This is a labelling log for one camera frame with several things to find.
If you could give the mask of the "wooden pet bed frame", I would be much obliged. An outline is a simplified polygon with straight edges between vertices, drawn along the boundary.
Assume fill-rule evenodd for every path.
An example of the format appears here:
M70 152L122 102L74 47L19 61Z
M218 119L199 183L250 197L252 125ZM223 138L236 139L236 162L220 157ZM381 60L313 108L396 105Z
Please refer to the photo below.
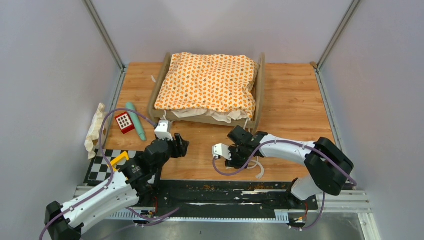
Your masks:
M254 111L254 116L251 120L249 119L240 119L232 121L231 123L226 123L223 121L217 121L211 116L199 115L185 118L178 118L169 110L156 110L154 108L154 103L158 97L160 88L165 79L165 76L169 70L171 57L173 54L167 53L165 55L163 64L159 71L159 75L156 79L156 83L154 85L150 100L147 104L147 111L150 117L154 118L156 121L158 120L172 120L172 121L185 121L185 122L193 122L193 123L203 123L203 124L211 124L211 125L220 125L220 126L241 126L247 129L256 130L261 120L262 108L264 102L264 94L265 94L265 55L260 54L259 60L255 61L258 63L258 72L255 78L255 83L253 85L252 94L256 101L256 108Z

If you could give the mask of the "white duck pillow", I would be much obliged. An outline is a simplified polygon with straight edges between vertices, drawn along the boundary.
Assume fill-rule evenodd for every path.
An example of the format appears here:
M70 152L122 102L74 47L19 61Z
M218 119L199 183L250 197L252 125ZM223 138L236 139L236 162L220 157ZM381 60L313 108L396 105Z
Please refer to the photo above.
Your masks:
M93 115L91 125L86 134L84 141L84 147L87 151L87 159L90 160L96 156L96 149L99 148L99 137L104 138L107 133L108 123L106 122L101 129L102 123L107 115L105 111L106 106L103 103L99 103L98 107Z

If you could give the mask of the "yellow duck print blanket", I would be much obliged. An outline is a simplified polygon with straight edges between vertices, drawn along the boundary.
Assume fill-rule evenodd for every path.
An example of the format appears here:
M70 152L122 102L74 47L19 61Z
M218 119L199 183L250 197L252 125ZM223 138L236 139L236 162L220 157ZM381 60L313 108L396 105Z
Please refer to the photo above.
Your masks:
M231 123L252 120L252 89L259 65L245 55L175 53L154 109L178 118L208 116Z

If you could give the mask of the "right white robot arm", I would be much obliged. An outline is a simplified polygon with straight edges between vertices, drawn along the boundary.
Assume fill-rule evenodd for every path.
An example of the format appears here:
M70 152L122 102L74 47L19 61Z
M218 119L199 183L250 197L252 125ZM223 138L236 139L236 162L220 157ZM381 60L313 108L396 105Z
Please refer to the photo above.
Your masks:
M240 173L254 158L278 158L305 166L308 174L296 178L288 187L286 204L298 209L317 194L338 196L346 182L357 182L350 176L354 163L328 138L317 141L295 141L258 131L252 134L236 126L227 137L232 145L212 147L213 160L225 160L225 166Z

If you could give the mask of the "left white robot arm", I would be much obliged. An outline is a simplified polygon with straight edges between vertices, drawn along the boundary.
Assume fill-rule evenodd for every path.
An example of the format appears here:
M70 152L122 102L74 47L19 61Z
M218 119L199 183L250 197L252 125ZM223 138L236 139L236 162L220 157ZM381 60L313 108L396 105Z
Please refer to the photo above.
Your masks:
M111 175L83 195L65 203L54 201L46 207L45 228L53 240L79 240L83 234L115 212L137 203L146 207L153 201L149 180L171 159L185 157L189 141L171 134L170 123L161 120L155 139L145 150L112 168Z

